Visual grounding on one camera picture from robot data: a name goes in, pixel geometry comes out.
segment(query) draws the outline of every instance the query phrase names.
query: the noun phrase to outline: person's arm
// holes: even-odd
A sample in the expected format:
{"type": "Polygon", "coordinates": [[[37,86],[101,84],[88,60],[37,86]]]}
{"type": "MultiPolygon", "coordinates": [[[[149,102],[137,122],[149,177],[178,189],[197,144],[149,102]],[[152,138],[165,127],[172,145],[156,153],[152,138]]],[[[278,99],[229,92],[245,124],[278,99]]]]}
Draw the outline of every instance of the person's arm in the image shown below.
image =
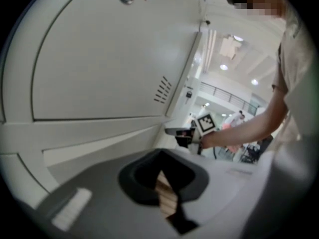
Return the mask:
{"type": "Polygon", "coordinates": [[[201,141],[203,148],[240,145],[266,138],[280,126],[288,112],[284,96],[284,92],[275,88],[273,97],[262,114],[239,126],[205,135],[201,141]]]}

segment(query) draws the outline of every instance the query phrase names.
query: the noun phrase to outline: padlock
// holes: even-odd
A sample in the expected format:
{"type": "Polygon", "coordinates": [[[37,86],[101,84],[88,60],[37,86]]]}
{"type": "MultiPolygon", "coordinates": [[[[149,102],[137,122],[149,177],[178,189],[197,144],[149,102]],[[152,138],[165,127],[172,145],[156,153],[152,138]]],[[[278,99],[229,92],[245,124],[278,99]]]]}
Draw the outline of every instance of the padlock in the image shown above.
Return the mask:
{"type": "Polygon", "coordinates": [[[188,91],[188,92],[186,93],[186,97],[187,97],[187,98],[191,98],[192,95],[193,95],[193,93],[192,93],[191,91],[188,91]]]}

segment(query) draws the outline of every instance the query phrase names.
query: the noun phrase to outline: railing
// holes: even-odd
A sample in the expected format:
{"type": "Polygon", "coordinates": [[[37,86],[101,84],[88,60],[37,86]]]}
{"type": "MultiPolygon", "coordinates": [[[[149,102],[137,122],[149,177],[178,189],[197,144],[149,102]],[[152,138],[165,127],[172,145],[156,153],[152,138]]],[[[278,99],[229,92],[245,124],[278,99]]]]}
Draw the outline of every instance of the railing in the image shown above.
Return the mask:
{"type": "Polygon", "coordinates": [[[214,87],[214,86],[209,85],[209,84],[204,83],[204,82],[202,82],[200,84],[200,90],[205,92],[205,93],[208,93],[212,96],[220,98],[224,101],[227,101],[230,104],[237,106],[241,110],[244,110],[253,116],[256,115],[257,107],[251,105],[250,103],[246,102],[245,100],[243,100],[243,99],[241,99],[241,98],[239,98],[239,97],[237,97],[237,96],[235,96],[227,91],[224,91],[222,89],[219,89],[217,87],[214,87]]]}

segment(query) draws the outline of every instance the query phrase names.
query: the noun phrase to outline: ventilation slot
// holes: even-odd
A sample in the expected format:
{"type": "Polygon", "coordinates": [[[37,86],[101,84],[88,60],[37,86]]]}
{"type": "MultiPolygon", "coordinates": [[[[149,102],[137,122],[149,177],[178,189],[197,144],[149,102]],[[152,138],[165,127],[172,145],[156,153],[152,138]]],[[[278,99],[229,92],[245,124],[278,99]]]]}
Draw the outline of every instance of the ventilation slot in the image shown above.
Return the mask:
{"type": "Polygon", "coordinates": [[[165,76],[160,80],[159,88],[155,94],[154,101],[165,104],[171,90],[171,83],[167,80],[165,76]]]}

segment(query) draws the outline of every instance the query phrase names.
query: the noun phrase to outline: recessed light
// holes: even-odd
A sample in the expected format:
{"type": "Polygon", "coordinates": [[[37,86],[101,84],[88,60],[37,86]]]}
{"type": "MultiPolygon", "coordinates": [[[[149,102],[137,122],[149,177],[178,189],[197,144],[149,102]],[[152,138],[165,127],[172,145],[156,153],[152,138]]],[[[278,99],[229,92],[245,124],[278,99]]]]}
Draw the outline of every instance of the recessed light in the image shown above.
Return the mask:
{"type": "Polygon", "coordinates": [[[237,40],[237,41],[240,41],[240,42],[242,42],[244,39],[243,38],[240,38],[240,37],[238,37],[238,36],[236,36],[236,35],[234,35],[234,38],[237,40]]]}
{"type": "Polygon", "coordinates": [[[257,81],[256,79],[253,79],[253,80],[251,81],[251,84],[252,84],[252,85],[258,85],[258,81],[257,81]]]}
{"type": "Polygon", "coordinates": [[[226,65],[220,65],[220,69],[226,71],[226,70],[228,70],[228,66],[226,66],[226,65]]]}

